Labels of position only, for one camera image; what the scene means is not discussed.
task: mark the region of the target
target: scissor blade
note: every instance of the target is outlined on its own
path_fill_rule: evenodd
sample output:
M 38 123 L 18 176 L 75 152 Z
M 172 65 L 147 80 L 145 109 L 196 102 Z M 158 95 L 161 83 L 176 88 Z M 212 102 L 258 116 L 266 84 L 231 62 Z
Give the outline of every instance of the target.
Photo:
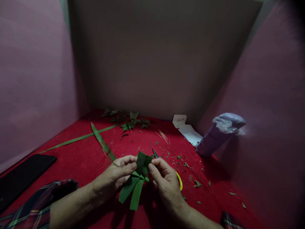
M 155 157 L 158 158 L 159 156 L 158 156 L 158 154 L 156 153 L 156 151 L 155 151 L 154 149 L 152 149 L 152 151 L 153 151 L 153 154 L 155 155 Z

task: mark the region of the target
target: white paper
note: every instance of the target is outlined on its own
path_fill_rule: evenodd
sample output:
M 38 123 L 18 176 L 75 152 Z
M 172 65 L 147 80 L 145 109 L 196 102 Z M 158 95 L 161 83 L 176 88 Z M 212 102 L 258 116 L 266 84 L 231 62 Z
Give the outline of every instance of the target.
M 191 125 L 181 125 L 179 131 L 193 146 L 196 146 L 202 139 L 202 136 Z
M 174 118 L 173 118 L 173 124 L 174 126 L 179 129 L 180 126 L 184 126 L 185 125 L 185 121 L 186 121 L 187 116 L 184 114 L 175 114 Z

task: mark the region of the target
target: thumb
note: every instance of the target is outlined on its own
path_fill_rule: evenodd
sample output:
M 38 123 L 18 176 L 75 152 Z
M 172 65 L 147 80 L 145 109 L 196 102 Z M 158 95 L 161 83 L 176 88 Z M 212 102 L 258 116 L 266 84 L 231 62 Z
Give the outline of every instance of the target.
M 131 175 L 136 170 L 136 168 L 137 168 L 137 163 L 136 162 L 128 164 L 124 167 L 116 168 L 115 173 L 114 173 L 114 180 L 117 180 L 117 179 L 119 179 L 121 177 L 124 177 L 124 176 Z
M 161 176 L 159 170 L 151 163 L 148 164 L 148 170 L 153 179 L 156 181 L 157 185 L 159 186 L 160 182 L 162 182 L 163 180 L 163 177 Z

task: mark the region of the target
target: left hand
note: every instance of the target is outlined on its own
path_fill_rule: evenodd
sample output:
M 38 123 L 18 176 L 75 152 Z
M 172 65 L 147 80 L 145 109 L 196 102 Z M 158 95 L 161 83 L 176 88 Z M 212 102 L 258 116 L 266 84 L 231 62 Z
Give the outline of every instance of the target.
M 101 201 L 100 204 L 105 203 L 128 180 L 137 168 L 137 159 L 131 155 L 118 158 L 114 163 L 120 167 L 111 164 L 92 181 L 93 196 Z

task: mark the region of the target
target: tartan cloth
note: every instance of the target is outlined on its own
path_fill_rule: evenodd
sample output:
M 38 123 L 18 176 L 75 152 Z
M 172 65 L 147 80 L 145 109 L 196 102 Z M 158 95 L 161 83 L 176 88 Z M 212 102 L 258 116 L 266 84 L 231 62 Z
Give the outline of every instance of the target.
M 46 229 L 50 223 L 50 205 L 78 189 L 73 180 L 54 181 L 39 189 L 16 212 L 0 219 L 0 229 Z M 246 229 L 234 216 L 222 212 L 225 229 Z
M 222 212 L 220 224 L 225 229 L 246 229 L 238 219 L 227 212 Z

